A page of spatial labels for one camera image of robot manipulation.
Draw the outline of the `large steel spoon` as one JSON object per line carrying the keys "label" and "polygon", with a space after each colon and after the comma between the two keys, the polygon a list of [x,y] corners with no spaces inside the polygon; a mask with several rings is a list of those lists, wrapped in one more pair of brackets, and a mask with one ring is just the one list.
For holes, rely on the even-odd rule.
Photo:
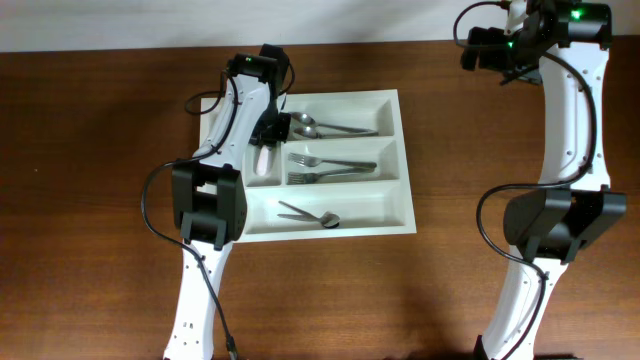
{"label": "large steel spoon", "polygon": [[320,123],[320,122],[317,122],[315,119],[313,119],[309,114],[303,113],[303,112],[290,112],[289,115],[291,116],[292,120],[295,120],[300,124],[303,124],[305,126],[309,126],[312,128],[324,127],[324,128],[344,131],[347,133],[370,132],[370,129],[366,129],[366,128],[353,128],[353,127],[345,127],[345,126]]}
{"label": "large steel spoon", "polygon": [[293,130],[293,133],[295,135],[301,136],[306,139],[340,139],[340,138],[378,136],[378,133],[376,131],[344,133],[344,134],[326,134],[326,133],[321,133],[320,131],[311,127],[298,127]]}

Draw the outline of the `small steel teaspoon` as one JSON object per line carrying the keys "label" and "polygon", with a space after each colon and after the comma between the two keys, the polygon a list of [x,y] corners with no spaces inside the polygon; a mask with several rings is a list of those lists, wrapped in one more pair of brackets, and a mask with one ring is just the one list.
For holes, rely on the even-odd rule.
{"label": "small steel teaspoon", "polygon": [[294,215],[294,214],[279,214],[280,218],[295,220],[295,221],[303,221],[303,222],[317,222],[322,227],[327,229],[337,228],[340,225],[340,217],[334,213],[326,212],[320,217],[314,216],[305,216],[305,215]]}
{"label": "small steel teaspoon", "polygon": [[288,209],[290,209],[290,210],[292,210],[292,211],[294,211],[294,215],[305,215],[305,216],[309,216],[309,217],[311,217],[311,216],[320,217],[320,216],[315,216],[315,215],[313,215],[313,214],[311,214],[311,213],[309,213],[309,212],[307,212],[305,210],[302,210],[302,209],[300,209],[298,207],[295,207],[295,206],[293,206],[291,204],[288,204],[288,203],[286,203],[284,201],[279,201],[279,204],[284,206],[284,207],[286,207],[286,208],[288,208]]}

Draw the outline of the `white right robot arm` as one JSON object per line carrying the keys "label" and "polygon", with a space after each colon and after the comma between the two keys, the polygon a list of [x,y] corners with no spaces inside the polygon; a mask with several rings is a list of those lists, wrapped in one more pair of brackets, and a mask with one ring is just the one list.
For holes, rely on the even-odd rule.
{"label": "white right robot arm", "polygon": [[502,28],[473,27],[461,47],[465,70],[488,69],[544,89],[545,149],[535,183],[499,185],[481,201],[516,190],[503,217],[509,248],[478,228],[509,262],[488,328],[473,358],[531,359],[554,287],[577,254],[626,213],[627,197],[611,189],[602,138],[603,82],[612,46],[609,5],[583,1],[500,1]]}

